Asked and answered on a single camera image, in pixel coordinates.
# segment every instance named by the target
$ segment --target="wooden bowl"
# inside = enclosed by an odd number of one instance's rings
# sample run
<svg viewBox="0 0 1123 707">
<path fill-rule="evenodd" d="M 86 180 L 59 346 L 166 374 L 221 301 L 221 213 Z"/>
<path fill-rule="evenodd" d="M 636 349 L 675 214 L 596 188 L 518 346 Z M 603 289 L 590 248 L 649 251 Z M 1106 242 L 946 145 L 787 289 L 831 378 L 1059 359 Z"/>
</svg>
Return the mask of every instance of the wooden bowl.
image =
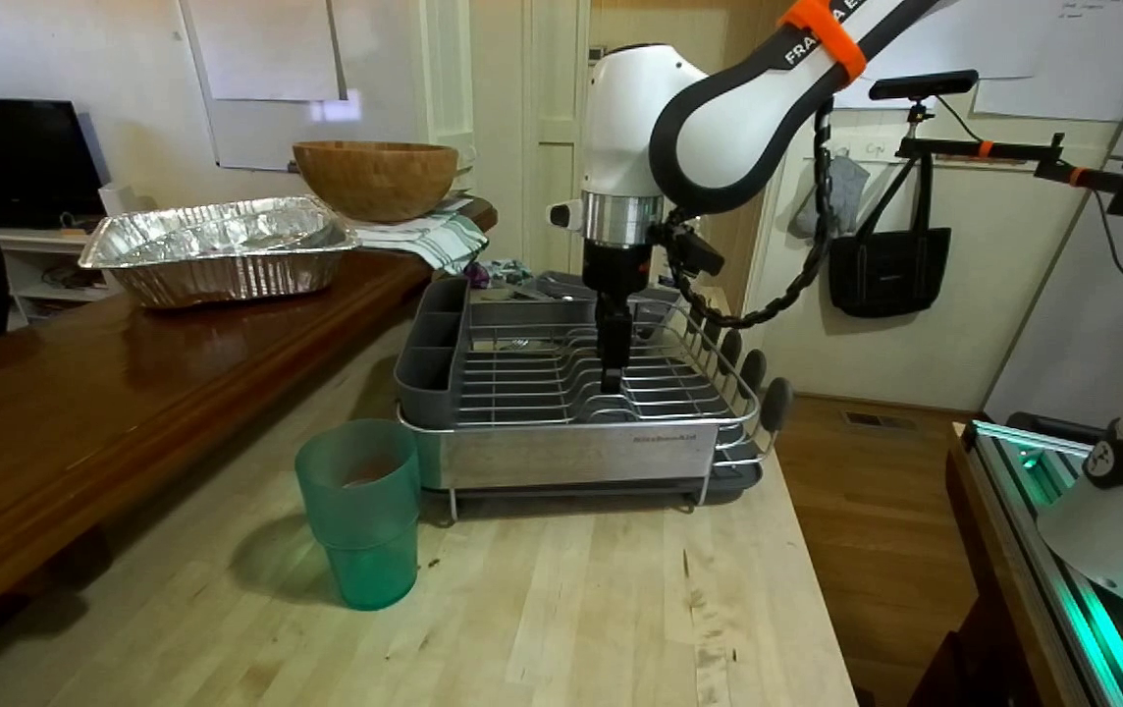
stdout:
<svg viewBox="0 0 1123 707">
<path fill-rule="evenodd" d="M 399 225 L 445 205 L 456 147 L 415 141 L 297 141 L 301 180 L 349 219 Z"/>
</svg>

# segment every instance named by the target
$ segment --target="green plastic cup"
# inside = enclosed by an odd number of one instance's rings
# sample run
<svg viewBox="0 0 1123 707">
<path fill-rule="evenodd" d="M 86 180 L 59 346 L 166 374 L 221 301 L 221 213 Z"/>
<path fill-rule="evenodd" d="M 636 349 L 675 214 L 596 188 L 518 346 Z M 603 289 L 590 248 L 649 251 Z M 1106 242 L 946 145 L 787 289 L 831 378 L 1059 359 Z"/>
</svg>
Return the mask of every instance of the green plastic cup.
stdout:
<svg viewBox="0 0 1123 707">
<path fill-rule="evenodd" d="M 344 421 L 296 458 L 301 507 L 355 610 L 395 604 L 415 581 L 415 442 L 394 421 Z"/>
</svg>

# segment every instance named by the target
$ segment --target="monitor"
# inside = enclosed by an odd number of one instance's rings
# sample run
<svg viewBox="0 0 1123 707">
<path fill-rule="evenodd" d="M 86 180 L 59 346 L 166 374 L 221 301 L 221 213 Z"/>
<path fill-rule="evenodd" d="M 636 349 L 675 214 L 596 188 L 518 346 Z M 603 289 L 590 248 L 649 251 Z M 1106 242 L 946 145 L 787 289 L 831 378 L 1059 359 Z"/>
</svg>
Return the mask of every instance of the monitor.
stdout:
<svg viewBox="0 0 1123 707">
<path fill-rule="evenodd" d="M 96 227 L 106 185 L 75 102 L 0 98 L 0 227 Z"/>
</svg>

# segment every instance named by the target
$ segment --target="metal dish rack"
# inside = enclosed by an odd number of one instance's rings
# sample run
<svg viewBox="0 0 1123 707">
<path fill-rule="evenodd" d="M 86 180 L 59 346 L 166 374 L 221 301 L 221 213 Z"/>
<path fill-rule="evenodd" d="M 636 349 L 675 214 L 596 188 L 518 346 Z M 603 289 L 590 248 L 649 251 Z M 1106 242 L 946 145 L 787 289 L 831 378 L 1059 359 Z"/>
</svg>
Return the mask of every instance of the metal dish rack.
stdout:
<svg viewBox="0 0 1123 707">
<path fill-rule="evenodd" d="M 599 394 L 590 301 L 476 298 L 436 280 L 395 366 L 424 486 L 456 515 L 456 494 L 712 503 L 758 484 L 758 394 L 688 340 L 671 293 L 641 293 L 631 311 L 626 387 Z"/>
</svg>

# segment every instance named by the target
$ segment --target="wooden floor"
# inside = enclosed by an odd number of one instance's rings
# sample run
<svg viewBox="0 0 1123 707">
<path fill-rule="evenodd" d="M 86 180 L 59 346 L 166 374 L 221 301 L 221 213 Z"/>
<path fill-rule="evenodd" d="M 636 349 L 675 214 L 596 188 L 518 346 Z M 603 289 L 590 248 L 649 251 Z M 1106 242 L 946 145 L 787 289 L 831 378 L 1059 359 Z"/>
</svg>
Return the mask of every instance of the wooden floor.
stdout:
<svg viewBox="0 0 1123 707">
<path fill-rule="evenodd" d="M 796 396 L 779 456 L 860 692 L 908 703 L 973 581 L 946 497 L 946 412 Z"/>
</svg>

